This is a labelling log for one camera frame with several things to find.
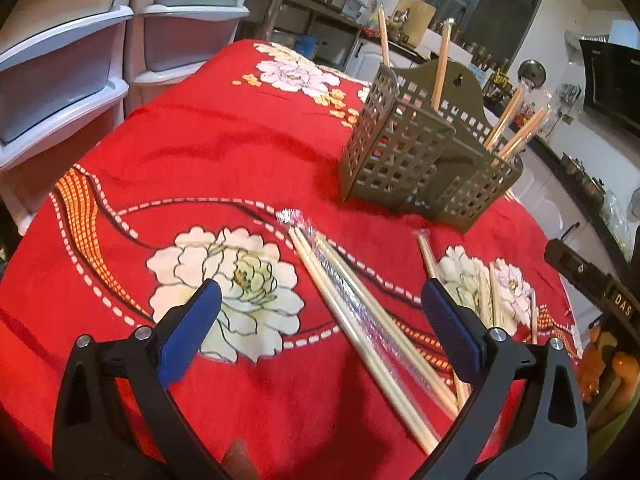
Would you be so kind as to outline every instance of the hand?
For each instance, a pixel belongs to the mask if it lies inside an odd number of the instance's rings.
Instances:
[[[236,438],[226,450],[222,467],[233,480],[260,480],[255,465],[249,459],[246,442],[241,438]]]

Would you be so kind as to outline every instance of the cutting board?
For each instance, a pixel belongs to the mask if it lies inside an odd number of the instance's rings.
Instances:
[[[433,15],[436,13],[436,8],[422,0],[400,0],[391,16],[393,17],[396,10],[403,11],[407,8],[410,11],[409,19],[404,25],[404,34],[408,36],[406,43],[416,47],[420,44],[424,31],[429,27]]]

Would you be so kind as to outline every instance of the cabinet handle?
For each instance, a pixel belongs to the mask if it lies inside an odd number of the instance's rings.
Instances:
[[[577,229],[578,227],[580,227],[580,222],[576,222],[575,224],[573,224],[572,226],[569,226],[569,228],[564,232],[564,234],[560,237],[560,241],[564,242],[564,239],[568,237],[569,234],[571,234],[571,231],[573,231],[574,229]]]

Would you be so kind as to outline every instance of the red tablecloth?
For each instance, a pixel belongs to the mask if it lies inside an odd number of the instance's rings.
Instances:
[[[213,455],[242,436],[265,479],[415,471],[423,453],[336,326],[274,216],[281,208],[302,210],[335,242],[449,384],[419,304],[425,271],[413,231],[427,226],[459,301],[474,301],[474,269],[497,260],[516,337],[529,337],[532,287],[540,340],[553,333],[575,354],[564,290],[543,261],[546,239],[519,204],[498,200],[463,236],[340,201],[337,161],[363,90],[290,51],[236,43],[58,182],[0,286],[0,402],[41,459],[50,464],[76,337],[123,338],[213,277],[223,311],[171,390]],[[132,418],[141,426],[133,409]]]

